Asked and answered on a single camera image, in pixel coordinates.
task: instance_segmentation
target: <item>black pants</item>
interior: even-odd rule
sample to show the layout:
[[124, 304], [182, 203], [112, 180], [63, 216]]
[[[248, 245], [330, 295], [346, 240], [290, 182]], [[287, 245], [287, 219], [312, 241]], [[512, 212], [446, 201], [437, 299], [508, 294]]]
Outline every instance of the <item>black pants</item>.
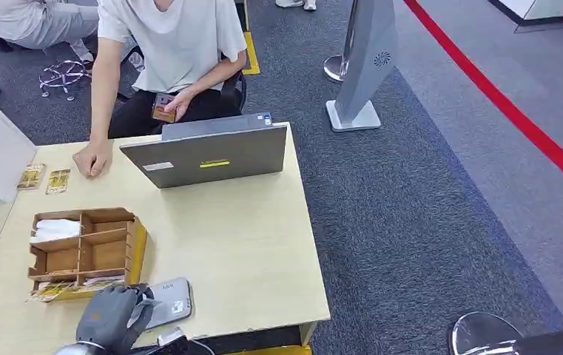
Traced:
[[[137, 137], [139, 135], [158, 135], [161, 127], [167, 124], [152, 117], [155, 104], [154, 92], [137, 91], [130, 100], [119, 107], [109, 125], [109, 139]], [[241, 115], [240, 109], [220, 98], [220, 91], [205, 90], [196, 95], [185, 115], [179, 122], [191, 122]]]

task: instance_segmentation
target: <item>white t-shirt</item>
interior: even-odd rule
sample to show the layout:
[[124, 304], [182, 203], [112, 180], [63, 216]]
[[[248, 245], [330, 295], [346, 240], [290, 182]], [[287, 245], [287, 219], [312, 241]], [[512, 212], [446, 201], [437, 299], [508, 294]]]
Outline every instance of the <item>white t-shirt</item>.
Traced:
[[26, 38], [41, 23], [45, 7], [39, 0], [0, 0], [0, 37]]
[[174, 0], [162, 13], [154, 0], [100, 0], [98, 36], [138, 42], [145, 69], [135, 88], [178, 91], [215, 67], [220, 53], [235, 62], [246, 49], [233, 1]]

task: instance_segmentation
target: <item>white sticker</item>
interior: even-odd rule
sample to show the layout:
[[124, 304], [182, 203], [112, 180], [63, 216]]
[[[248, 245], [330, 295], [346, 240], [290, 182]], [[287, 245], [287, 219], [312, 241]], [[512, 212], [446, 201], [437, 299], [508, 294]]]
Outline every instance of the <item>white sticker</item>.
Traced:
[[183, 312], [183, 301], [175, 302], [175, 305], [172, 306], [172, 313], [177, 314]]
[[162, 169], [171, 169], [171, 168], [174, 168], [174, 167], [175, 166], [172, 165], [172, 163], [170, 163], [169, 161], [167, 161], [166, 163], [144, 165], [144, 169], [147, 172], [154, 172], [155, 170], [162, 170]]

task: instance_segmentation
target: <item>gray robotic hand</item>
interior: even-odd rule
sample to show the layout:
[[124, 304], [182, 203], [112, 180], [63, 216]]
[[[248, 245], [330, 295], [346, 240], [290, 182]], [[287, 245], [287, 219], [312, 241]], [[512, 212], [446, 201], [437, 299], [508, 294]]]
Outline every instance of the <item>gray robotic hand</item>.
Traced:
[[143, 295], [153, 298], [147, 285], [107, 287], [95, 294], [76, 328], [77, 343], [59, 349], [55, 355], [129, 354], [152, 316], [152, 305], [145, 305], [139, 318], [127, 327]]

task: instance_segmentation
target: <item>stanchion post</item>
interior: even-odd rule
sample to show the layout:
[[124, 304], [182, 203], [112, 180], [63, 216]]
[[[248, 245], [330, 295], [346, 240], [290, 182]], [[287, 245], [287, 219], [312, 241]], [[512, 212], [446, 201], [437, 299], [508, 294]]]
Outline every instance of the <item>stanchion post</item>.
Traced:
[[341, 84], [346, 76], [348, 69], [348, 57], [351, 55], [353, 47], [353, 37], [355, 35], [355, 16], [357, 14], [357, 2], [353, 0], [351, 6], [351, 17], [348, 19], [348, 29], [346, 30], [346, 41], [344, 42], [344, 52], [342, 55], [334, 55], [325, 61], [325, 75], [336, 84]]
[[449, 348], [452, 355], [563, 355], [563, 331], [523, 337], [501, 317], [471, 312], [457, 320]]

